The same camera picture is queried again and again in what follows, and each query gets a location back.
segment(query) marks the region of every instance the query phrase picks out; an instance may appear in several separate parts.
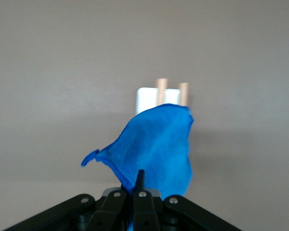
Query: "wooden dowel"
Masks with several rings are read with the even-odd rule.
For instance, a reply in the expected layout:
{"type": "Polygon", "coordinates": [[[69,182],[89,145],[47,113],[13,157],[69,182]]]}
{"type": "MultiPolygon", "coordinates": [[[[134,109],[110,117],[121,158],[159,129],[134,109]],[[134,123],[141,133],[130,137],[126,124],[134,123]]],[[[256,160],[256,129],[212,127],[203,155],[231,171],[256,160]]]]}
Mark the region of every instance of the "wooden dowel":
{"type": "Polygon", "coordinates": [[[167,78],[159,78],[156,82],[158,89],[157,106],[162,105],[165,102],[165,90],[167,89],[167,78]]]}
{"type": "Polygon", "coordinates": [[[187,106],[188,105],[188,83],[180,83],[180,105],[187,106]]]}

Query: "black plastic part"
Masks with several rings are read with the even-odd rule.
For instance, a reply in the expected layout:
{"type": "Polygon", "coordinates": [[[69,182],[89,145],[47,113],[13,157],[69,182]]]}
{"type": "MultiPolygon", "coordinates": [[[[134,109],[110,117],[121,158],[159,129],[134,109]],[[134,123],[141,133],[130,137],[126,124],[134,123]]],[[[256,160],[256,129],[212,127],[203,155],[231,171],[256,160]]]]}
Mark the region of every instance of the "black plastic part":
{"type": "Polygon", "coordinates": [[[123,190],[111,192],[103,198],[101,208],[96,210],[86,231],[124,231],[128,224],[128,195],[123,190]]]}
{"type": "Polygon", "coordinates": [[[133,228],[134,231],[160,231],[158,214],[152,194],[146,191],[145,171],[139,170],[133,190],[133,228]]]}
{"type": "Polygon", "coordinates": [[[142,190],[145,189],[145,171],[140,169],[138,171],[138,175],[137,175],[137,179],[136,179],[136,182],[135,182],[135,187],[133,189],[133,192],[140,192],[142,190]]]}
{"type": "Polygon", "coordinates": [[[165,211],[181,219],[186,227],[192,227],[196,231],[241,231],[235,226],[222,220],[216,215],[192,203],[186,198],[173,195],[164,200],[165,211]],[[177,199],[176,204],[170,202],[171,198],[177,199]]]}
{"type": "Polygon", "coordinates": [[[88,194],[75,196],[24,220],[5,231],[68,231],[76,229],[80,214],[94,211],[95,199],[88,194]]]}
{"type": "Polygon", "coordinates": [[[144,172],[131,197],[122,187],[98,201],[81,194],[4,231],[125,231],[131,218],[134,231],[241,231],[182,196],[153,197],[144,172]]]}

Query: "background wall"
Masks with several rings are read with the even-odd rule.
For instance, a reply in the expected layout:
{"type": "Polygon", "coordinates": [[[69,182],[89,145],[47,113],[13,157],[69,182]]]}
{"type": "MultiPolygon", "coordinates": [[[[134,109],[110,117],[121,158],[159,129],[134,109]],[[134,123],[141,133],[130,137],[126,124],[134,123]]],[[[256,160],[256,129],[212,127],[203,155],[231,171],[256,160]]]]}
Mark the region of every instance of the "background wall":
{"type": "Polygon", "coordinates": [[[191,85],[186,197],[289,231],[289,0],[0,0],[0,230],[119,186],[80,163],[157,78],[191,85]]]}

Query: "blue microfiber towel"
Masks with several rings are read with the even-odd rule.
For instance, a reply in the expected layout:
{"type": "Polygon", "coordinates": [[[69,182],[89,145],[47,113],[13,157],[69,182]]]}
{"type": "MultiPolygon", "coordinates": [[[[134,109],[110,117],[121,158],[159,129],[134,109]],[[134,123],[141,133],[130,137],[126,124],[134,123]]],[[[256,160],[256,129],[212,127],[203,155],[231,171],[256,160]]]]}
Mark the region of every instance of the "blue microfiber towel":
{"type": "Polygon", "coordinates": [[[116,141],[87,155],[81,165],[102,161],[129,193],[143,169],[144,186],[159,190],[162,199],[183,195],[192,178],[188,159],[192,123],[187,107],[163,104],[146,110],[129,121],[116,141]]]}

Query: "screw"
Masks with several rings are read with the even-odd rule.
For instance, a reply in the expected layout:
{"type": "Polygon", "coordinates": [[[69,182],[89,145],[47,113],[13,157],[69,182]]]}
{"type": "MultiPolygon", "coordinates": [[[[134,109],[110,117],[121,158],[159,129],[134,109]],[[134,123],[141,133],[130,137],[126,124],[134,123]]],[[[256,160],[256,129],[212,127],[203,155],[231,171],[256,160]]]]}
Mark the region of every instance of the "screw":
{"type": "Polygon", "coordinates": [[[82,198],[82,200],[80,201],[81,203],[87,203],[89,201],[89,199],[87,197],[82,198]]]}
{"type": "Polygon", "coordinates": [[[145,197],[145,196],[146,196],[146,192],[140,192],[138,195],[139,195],[140,197],[145,197]]]}
{"type": "Polygon", "coordinates": [[[172,198],[169,199],[169,202],[170,202],[170,204],[177,204],[179,201],[178,201],[177,198],[172,197],[172,198]]]}
{"type": "Polygon", "coordinates": [[[114,193],[114,197],[119,197],[119,196],[121,196],[121,193],[119,193],[119,192],[114,193]]]}

